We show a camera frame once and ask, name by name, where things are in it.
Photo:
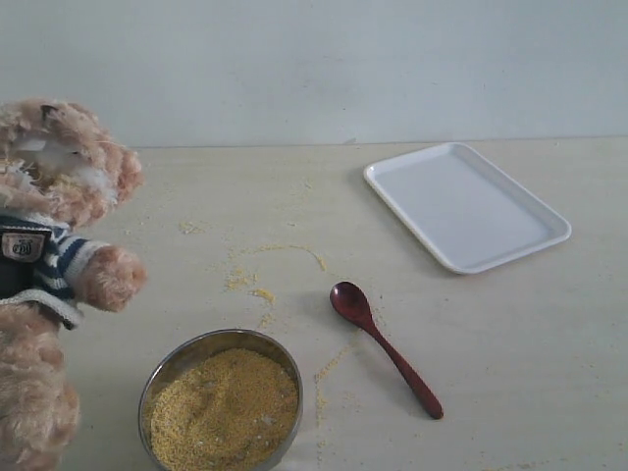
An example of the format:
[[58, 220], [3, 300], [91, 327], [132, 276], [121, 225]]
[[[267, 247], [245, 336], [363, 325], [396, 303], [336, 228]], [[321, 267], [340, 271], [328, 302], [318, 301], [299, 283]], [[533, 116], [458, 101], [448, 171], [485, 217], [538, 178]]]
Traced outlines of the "dark red wooden spoon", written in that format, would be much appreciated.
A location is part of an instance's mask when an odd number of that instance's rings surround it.
[[411, 364], [382, 335], [363, 290], [354, 283], [342, 281], [332, 287], [329, 298], [342, 318], [367, 333], [384, 350], [424, 411], [432, 419], [442, 420], [444, 410], [440, 401]]

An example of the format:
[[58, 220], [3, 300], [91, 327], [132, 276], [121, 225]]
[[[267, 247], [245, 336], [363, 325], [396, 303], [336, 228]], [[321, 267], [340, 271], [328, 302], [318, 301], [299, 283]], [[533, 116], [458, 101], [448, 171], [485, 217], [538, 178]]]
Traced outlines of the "beige teddy bear striped sweater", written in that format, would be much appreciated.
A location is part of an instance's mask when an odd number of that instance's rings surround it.
[[1, 466], [53, 470], [79, 397], [59, 339], [82, 307], [119, 312], [142, 289], [139, 257], [82, 228], [141, 186], [137, 154], [83, 106], [29, 98], [1, 107]]

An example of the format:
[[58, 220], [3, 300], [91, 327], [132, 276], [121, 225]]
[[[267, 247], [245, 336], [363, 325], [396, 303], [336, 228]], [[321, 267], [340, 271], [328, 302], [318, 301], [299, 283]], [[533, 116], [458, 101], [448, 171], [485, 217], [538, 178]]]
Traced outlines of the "white rectangular plastic tray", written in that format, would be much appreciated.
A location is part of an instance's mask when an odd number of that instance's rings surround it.
[[570, 223], [471, 146], [368, 165], [363, 178], [446, 269], [475, 275], [567, 241]]

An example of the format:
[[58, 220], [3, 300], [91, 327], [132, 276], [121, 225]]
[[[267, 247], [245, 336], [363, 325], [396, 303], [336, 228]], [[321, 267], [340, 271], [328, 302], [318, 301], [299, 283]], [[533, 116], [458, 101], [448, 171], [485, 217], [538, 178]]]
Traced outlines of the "round steel bowl of millet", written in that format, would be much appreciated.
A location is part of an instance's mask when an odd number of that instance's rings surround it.
[[158, 470], [272, 470], [303, 413], [297, 364], [277, 340], [245, 329], [199, 335], [156, 366], [138, 406]]

